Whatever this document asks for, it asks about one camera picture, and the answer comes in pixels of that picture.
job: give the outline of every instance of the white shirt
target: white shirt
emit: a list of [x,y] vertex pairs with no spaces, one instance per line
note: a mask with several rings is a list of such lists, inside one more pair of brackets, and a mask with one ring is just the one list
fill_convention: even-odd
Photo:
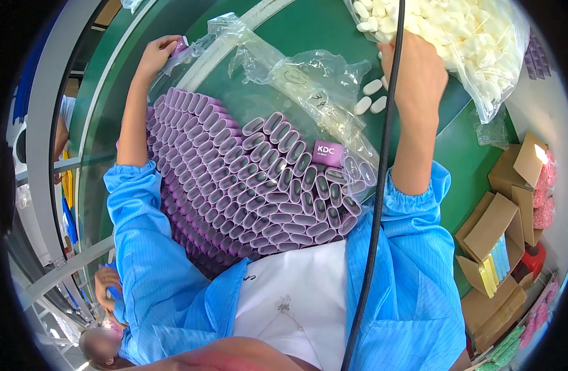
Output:
[[260,339],[322,371],[346,349],[346,240],[247,265],[233,336]]

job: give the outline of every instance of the blue anti-static jacket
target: blue anti-static jacket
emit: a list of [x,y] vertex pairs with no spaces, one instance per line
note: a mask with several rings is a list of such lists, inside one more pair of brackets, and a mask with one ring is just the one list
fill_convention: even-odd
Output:
[[[212,282],[199,273],[159,211],[161,175],[154,162],[115,165],[104,180],[123,282],[114,314],[129,323],[120,355],[143,365],[231,336],[250,261]],[[438,163],[420,196],[402,194],[387,175],[383,229],[352,370],[447,370],[465,349],[453,240],[438,225],[450,183]],[[367,212],[348,236],[346,329],[356,312],[371,227]]]

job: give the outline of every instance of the black cable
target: black cable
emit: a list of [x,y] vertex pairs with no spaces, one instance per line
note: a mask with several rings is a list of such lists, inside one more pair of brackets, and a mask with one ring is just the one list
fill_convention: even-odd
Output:
[[375,257],[377,255],[377,244],[379,242],[379,226],[381,225],[381,213],[383,211],[383,194],[385,193],[385,177],[387,176],[387,161],[389,158],[389,139],[391,137],[393,108],[395,105],[395,89],[397,84],[397,75],[399,73],[399,60],[401,55],[401,43],[403,41],[403,21],[406,10],[406,0],[399,0],[399,16],[397,19],[397,36],[395,43],[395,54],[393,55],[392,71],[389,76],[389,95],[387,96],[387,104],[385,106],[385,123],[383,136],[381,138],[381,152],[379,157],[379,174],[377,179],[377,193],[375,194],[375,211],[372,218],[371,242],[368,248],[367,267],[364,271],[364,279],[362,281],[362,290],[356,307],[356,315],[352,322],[344,360],[341,364],[341,371],[348,371],[352,353],[360,331],[362,316],[367,305],[368,292],[371,289],[372,273],[375,269]]

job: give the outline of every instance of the white wall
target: white wall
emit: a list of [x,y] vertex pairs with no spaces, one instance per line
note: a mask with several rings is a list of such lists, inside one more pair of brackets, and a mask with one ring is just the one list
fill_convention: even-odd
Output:
[[523,67],[517,88],[507,99],[507,109],[519,140],[531,130],[554,153],[557,161],[554,203],[556,217],[540,242],[546,248],[545,266],[560,269],[562,283],[568,272],[568,99],[556,72],[533,81]]

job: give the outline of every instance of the cardboard box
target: cardboard box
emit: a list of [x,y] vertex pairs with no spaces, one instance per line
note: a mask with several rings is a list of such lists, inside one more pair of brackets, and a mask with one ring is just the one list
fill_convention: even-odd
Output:
[[[480,266],[502,235],[507,243],[507,255],[511,271],[525,254],[521,213],[517,205],[501,194],[486,192],[476,205],[472,215],[455,234],[461,248],[472,258],[457,256],[457,262],[469,283],[486,297],[486,288],[480,275]],[[498,284],[500,288],[507,279]]]
[[95,19],[95,24],[109,26],[117,12],[121,9],[120,0],[109,0]]
[[531,132],[523,144],[510,144],[490,173],[492,191],[500,193],[519,206],[525,242],[536,246],[542,229],[533,229],[533,190],[539,179],[547,145]]
[[508,275],[492,299],[472,290],[461,300],[467,329],[478,352],[493,345],[523,314],[527,295]]

